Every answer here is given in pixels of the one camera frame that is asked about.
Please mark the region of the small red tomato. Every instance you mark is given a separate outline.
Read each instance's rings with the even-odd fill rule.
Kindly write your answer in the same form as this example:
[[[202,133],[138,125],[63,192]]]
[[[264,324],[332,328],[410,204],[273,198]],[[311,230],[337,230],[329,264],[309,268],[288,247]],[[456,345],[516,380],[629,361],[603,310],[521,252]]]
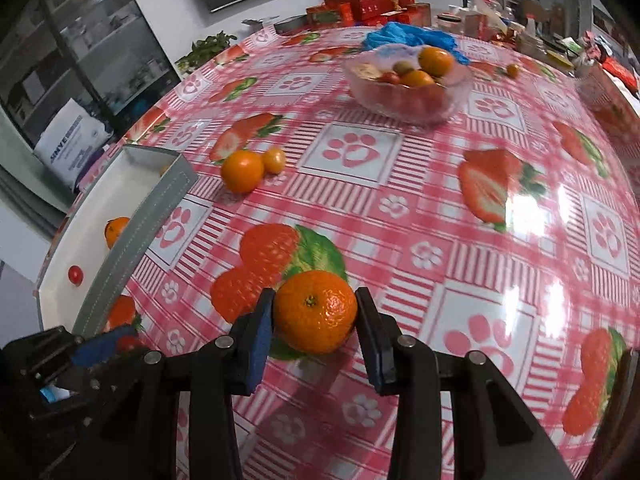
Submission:
[[[116,341],[116,351],[118,354],[124,354],[130,351],[134,351],[137,348],[141,347],[141,340],[134,335],[125,335],[118,338]]]

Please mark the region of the mandarin orange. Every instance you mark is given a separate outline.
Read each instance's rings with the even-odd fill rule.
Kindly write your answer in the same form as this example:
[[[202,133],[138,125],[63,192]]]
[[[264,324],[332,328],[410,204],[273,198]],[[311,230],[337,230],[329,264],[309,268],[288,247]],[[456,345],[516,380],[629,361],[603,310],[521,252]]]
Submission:
[[[276,335],[305,354],[329,354],[345,343],[354,329],[357,300],[337,274],[305,271],[288,278],[273,300]]]
[[[220,175],[224,186],[231,193],[245,195],[253,192],[264,177],[262,156],[251,151],[236,151],[229,155],[221,166]]]

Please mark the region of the small yellow tomato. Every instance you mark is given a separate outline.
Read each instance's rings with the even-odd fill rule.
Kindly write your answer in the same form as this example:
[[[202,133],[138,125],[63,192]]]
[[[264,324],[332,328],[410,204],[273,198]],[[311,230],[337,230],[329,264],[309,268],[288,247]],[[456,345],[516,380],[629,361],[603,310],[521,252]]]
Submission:
[[[286,156],[282,148],[270,148],[262,153],[262,164],[267,174],[282,174],[286,167]]]

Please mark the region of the red cherry tomato beside orange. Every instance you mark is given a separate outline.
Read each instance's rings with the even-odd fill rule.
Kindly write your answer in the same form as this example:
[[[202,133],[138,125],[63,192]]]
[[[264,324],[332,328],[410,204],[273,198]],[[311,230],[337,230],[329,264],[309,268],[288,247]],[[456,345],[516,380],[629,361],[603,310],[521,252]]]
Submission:
[[[84,280],[84,271],[81,270],[80,266],[73,264],[68,268],[67,277],[74,286],[79,287]]]

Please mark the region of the large orange in tray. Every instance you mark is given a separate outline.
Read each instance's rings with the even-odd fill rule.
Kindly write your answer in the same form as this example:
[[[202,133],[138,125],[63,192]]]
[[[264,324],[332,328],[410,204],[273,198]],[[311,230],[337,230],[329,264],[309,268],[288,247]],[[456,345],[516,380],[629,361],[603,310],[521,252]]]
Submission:
[[[128,217],[118,217],[106,222],[104,228],[104,238],[108,249],[111,249],[118,241],[120,234],[124,232],[129,222]]]

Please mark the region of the white shallow tray box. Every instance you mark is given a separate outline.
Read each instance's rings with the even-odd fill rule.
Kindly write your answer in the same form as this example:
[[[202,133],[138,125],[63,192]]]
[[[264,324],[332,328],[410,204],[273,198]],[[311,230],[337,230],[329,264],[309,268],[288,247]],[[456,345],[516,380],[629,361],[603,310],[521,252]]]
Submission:
[[[42,327],[90,338],[170,214],[196,182],[178,152],[124,145],[78,197],[37,281]]]

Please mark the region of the white printed bag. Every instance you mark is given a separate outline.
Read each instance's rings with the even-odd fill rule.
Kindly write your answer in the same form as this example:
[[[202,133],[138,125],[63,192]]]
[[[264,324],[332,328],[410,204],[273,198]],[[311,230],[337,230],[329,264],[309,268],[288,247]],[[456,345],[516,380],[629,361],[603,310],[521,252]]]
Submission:
[[[89,159],[111,136],[103,122],[69,99],[41,133],[34,154],[73,190]]]

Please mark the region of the red strawberry checkered tablecloth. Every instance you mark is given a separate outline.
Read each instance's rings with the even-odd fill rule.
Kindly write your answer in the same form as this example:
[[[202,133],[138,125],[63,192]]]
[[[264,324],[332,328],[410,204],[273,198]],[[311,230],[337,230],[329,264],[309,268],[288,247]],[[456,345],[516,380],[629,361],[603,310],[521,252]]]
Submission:
[[[143,338],[193,351],[260,286],[331,271],[432,349],[485,352],[579,474],[639,341],[638,172],[573,79],[475,39],[458,39],[473,85],[448,122],[370,113],[343,73],[365,34],[258,32],[134,128],[198,175],[126,285]],[[229,155],[270,148],[282,174],[224,186]]]

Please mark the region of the green potted plant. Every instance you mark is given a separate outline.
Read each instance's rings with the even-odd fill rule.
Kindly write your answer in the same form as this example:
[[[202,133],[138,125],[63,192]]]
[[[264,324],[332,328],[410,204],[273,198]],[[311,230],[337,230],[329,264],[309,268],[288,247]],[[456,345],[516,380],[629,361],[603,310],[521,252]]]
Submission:
[[[212,60],[216,55],[227,50],[237,39],[237,36],[218,32],[215,36],[207,36],[204,39],[194,41],[191,51],[175,62],[179,73],[181,75],[193,73],[194,70]]]

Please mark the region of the glass display cabinet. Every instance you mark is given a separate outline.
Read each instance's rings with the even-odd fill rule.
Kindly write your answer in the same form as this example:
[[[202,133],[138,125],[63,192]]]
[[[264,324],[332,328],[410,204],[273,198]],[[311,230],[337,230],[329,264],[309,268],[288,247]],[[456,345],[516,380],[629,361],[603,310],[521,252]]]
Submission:
[[[1,27],[1,106],[29,146],[75,101],[122,136],[179,77],[136,0],[15,0]]]

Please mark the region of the tiny orange tomato far table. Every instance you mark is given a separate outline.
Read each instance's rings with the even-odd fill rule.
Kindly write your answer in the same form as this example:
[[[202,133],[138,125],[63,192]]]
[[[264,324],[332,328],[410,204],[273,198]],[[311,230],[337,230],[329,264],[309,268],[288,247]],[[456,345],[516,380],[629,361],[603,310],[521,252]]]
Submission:
[[[518,78],[518,76],[520,76],[521,73],[521,69],[520,66],[518,66],[518,64],[509,64],[508,66],[506,66],[506,74],[512,78],[512,79],[516,79]]]

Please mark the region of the blue plastic bag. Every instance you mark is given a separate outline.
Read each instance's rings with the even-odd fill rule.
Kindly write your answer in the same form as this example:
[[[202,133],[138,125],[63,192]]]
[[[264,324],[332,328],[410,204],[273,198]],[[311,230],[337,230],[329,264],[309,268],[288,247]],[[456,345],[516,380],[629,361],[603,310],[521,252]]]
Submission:
[[[399,22],[389,22],[362,40],[363,50],[369,51],[386,44],[408,47],[436,47],[449,52],[458,63],[469,65],[470,60],[458,49],[454,36],[441,30],[431,30]]]

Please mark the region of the stack of red gift boxes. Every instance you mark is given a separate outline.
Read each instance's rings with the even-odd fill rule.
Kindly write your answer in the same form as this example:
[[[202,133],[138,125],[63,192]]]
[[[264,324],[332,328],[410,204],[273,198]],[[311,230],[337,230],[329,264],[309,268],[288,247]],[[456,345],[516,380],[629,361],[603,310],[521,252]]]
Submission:
[[[397,22],[430,27],[429,3],[416,0],[323,0],[306,10],[309,26],[314,29],[348,26],[378,26]]]

